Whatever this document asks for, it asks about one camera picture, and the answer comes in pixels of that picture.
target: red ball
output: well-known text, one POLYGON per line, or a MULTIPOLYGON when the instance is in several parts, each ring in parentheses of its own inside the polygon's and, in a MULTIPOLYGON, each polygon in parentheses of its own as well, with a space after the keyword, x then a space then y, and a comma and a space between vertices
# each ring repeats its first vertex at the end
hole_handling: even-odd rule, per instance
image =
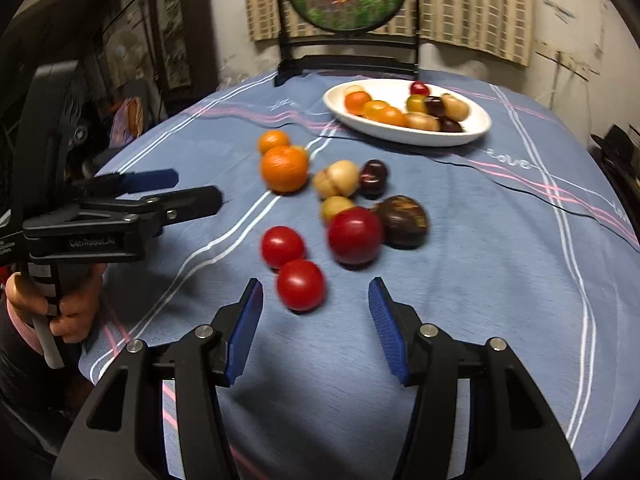
POLYGON ((276 289, 288 308, 306 312, 322 303, 326 294, 326 282, 322 270, 315 263, 293 260, 280 269, 276 289))
POLYGON ((411 88, 409 89, 409 94, 420 94, 429 97, 429 95, 431 95, 431 91, 429 90, 429 87, 422 81, 414 81, 411 84, 411 88))
POLYGON ((262 236, 260 252, 268 266, 279 269, 286 263, 304 258, 305 243, 293 229, 276 226, 262 236))
POLYGON ((327 238, 338 262, 349 266, 368 264, 380 253, 382 224, 368 209, 353 207, 334 217, 327 238))

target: checkered curtain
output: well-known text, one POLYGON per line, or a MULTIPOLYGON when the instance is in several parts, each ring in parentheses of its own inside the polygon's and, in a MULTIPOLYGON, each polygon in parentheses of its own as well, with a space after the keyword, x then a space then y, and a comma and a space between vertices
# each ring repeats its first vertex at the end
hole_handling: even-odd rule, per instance
MULTIPOLYGON (((276 0, 245 0, 251 38, 276 38, 280 30, 276 0)), ((285 0, 293 37, 327 34, 309 25, 285 0)), ((412 36, 415 0, 405 0, 395 18, 375 32, 412 36)), ((421 0, 421 31, 425 40, 481 50, 528 66, 533 41, 533 0, 421 0)))

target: blue gripper pad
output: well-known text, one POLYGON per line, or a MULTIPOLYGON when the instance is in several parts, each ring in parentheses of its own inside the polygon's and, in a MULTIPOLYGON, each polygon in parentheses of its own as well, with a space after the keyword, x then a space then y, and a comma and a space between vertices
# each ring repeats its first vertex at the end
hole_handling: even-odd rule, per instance
POLYGON ((247 288, 249 287, 250 290, 246 290, 242 295, 241 312, 229 338, 225 367, 225 377, 229 386, 244 371, 244 364, 262 313, 262 284, 258 280, 252 280, 247 288))
POLYGON ((385 352, 391 373, 405 386, 409 381, 406 344, 392 313, 393 300, 380 278, 369 283, 369 311, 376 325, 380 344, 385 352))
POLYGON ((120 183, 121 193, 141 193, 156 189, 167 189, 178 184, 178 172, 175 170, 139 171, 124 173, 120 183))

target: white plate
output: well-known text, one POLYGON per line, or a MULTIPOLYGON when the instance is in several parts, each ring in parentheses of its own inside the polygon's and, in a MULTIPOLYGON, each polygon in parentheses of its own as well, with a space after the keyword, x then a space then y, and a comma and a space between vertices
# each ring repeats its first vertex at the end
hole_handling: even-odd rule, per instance
POLYGON ((406 111, 404 103, 409 97, 409 87, 412 81, 405 79, 364 79, 361 81, 350 81, 330 88, 322 96, 324 104, 338 118, 341 123, 353 128, 363 134, 368 134, 380 139, 402 142, 403 144, 414 144, 415 146, 459 146, 482 136, 491 127, 491 117, 480 105, 471 99, 456 94, 446 88, 435 85, 429 86, 431 95, 440 96, 449 93, 470 107, 469 117, 460 124, 464 129, 461 134, 448 134, 444 132, 427 132, 424 130, 414 130, 412 128, 401 128, 400 126, 390 126, 389 124, 369 121, 362 117, 348 113, 344 108, 344 90, 350 85, 362 86, 373 99, 386 101, 392 106, 406 111))

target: blue tablecloth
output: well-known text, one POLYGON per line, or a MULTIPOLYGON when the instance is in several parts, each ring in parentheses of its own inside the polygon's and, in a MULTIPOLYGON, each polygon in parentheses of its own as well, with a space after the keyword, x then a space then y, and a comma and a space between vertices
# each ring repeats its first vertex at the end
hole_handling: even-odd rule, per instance
MULTIPOLYGON (((603 174, 549 110, 462 76, 423 76, 478 102, 491 130, 468 146, 407 153, 327 113, 322 94, 347 78, 314 74, 275 88, 272 73, 207 97, 123 150, 105 171, 175 168, 179 189, 215 184, 227 202, 212 218, 165 229, 145 261, 110 266, 83 373, 97 381, 130 338, 163 344, 210 322, 256 277, 264 311, 254 344, 244 375, 219 393, 243 477, 386 480, 415 390, 389 372, 369 315, 367 284, 382 276, 396 301, 454 338, 505 338, 587 474, 640 398, 638 240, 603 174), (409 195, 428 211, 428 243, 385 248, 358 272, 338 266, 314 190, 277 196, 260 179, 256 142, 266 128, 306 146, 312 172, 343 158, 384 160, 388 194, 409 195), (306 316, 282 306, 259 257, 260 236, 280 224, 302 234, 327 276, 326 303, 306 316)), ((164 416, 179 476, 171 388, 164 416)), ((468 395, 464 385, 460 395, 468 395)), ((458 435, 467 414, 460 409, 458 435)), ((465 446, 456 437, 452 473, 462 471, 465 446)))

